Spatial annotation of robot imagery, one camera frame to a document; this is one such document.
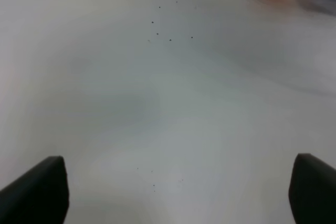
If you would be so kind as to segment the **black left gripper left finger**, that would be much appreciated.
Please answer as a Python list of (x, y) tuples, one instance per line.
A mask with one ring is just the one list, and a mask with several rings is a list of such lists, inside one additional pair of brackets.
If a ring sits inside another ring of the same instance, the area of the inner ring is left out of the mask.
[(69, 209), (65, 160), (50, 156), (1, 190), (1, 223), (64, 223)]

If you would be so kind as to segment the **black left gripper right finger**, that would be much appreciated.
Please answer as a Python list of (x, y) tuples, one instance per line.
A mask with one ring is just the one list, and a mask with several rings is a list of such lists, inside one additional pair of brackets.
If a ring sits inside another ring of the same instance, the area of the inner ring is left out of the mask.
[(288, 197), (295, 223), (335, 223), (335, 168), (311, 154), (298, 154)]

